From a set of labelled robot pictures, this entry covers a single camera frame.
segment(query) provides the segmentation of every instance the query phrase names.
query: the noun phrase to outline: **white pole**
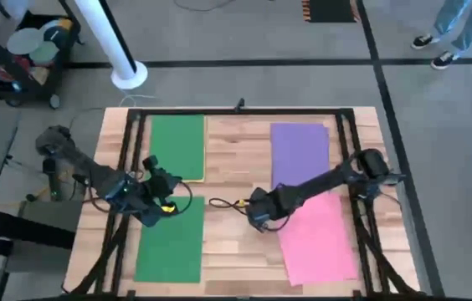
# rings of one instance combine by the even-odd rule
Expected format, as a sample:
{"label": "white pole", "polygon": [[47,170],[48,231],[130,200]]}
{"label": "white pole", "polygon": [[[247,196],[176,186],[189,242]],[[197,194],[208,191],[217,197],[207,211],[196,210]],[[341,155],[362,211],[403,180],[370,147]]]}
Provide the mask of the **white pole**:
{"label": "white pole", "polygon": [[148,75],[145,65],[135,61],[137,71],[134,72],[99,0],[75,1],[113,66],[113,84],[119,89],[134,89],[142,85]]}

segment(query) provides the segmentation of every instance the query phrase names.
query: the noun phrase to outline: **white column base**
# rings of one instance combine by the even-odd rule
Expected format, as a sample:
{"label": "white column base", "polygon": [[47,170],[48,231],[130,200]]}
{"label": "white column base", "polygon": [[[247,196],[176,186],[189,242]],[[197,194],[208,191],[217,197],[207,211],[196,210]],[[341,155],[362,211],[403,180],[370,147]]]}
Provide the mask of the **white column base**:
{"label": "white column base", "polygon": [[111,72],[111,82],[117,87],[117,89],[135,89],[145,83],[146,78],[149,76],[149,72],[146,69],[146,66],[136,61],[137,71],[134,77],[131,79],[121,79],[117,72],[113,70]]}

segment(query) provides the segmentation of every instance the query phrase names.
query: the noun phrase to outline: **purple cloth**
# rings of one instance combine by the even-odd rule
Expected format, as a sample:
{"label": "purple cloth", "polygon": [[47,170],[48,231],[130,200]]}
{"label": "purple cloth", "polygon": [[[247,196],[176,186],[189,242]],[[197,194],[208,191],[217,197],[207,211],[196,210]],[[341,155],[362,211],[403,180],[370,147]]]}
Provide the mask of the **purple cloth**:
{"label": "purple cloth", "polygon": [[329,131],[322,124],[271,125],[272,189],[299,185],[329,171]]}

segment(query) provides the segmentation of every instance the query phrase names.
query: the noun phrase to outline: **gray floor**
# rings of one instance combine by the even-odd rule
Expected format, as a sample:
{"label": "gray floor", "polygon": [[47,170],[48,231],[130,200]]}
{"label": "gray floor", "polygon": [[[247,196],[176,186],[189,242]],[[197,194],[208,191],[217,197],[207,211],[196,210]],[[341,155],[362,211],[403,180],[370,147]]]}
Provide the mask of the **gray floor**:
{"label": "gray floor", "polygon": [[[215,1],[185,3],[207,7]],[[380,56],[432,58],[445,48],[415,52],[408,47],[414,35],[431,26],[441,3],[365,1]],[[139,60],[369,58],[359,24],[304,23],[297,0],[237,0],[209,14],[185,12],[167,0],[112,0],[110,6]],[[33,10],[54,9],[44,2]],[[106,61],[87,28],[84,37],[88,45],[75,48],[74,60]],[[472,49],[467,56],[472,57]],[[386,66],[384,72],[445,291],[472,298],[472,65],[440,73],[428,66]],[[33,142],[44,127],[67,125],[84,108],[118,105],[123,95],[110,84],[109,75],[108,69],[69,70],[59,91],[61,109],[52,111],[46,104],[20,109],[12,154],[40,166]],[[158,97],[138,100],[152,106],[234,105],[241,97],[248,105],[375,106],[392,164],[398,168],[370,66],[150,69],[149,79],[135,92]],[[73,128],[87,154],[95,151],[101,118],[100,112],[89,112]],[[0,204],[17,203],[43,185],[44,178],[6,168]],[[417,257],[415,239],[410,238]],[[423,274],[423,267],[417,268]],[[63,277],[63,270],[14,274],[5,300],[55,295]],[[424,277],[420,280],[424,286]]]}

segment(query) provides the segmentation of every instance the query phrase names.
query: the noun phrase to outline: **jeans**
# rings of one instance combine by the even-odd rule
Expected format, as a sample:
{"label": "jeans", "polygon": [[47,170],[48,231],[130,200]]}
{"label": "jeans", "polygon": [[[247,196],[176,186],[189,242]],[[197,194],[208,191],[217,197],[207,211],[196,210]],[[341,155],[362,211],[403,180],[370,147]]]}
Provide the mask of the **jeans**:
{"label": "jeans", "polygon": [[[443,7],[440,9],[437,19],[435,20],[434,28],[439,35],[448,33],[459,20],[459,17],[464,13],[472,0],[446,0]],[[472,12],[464,25],[461,34],[452,42],[452,45],[459,50],[461,54],[467,50],[472,44]]]}

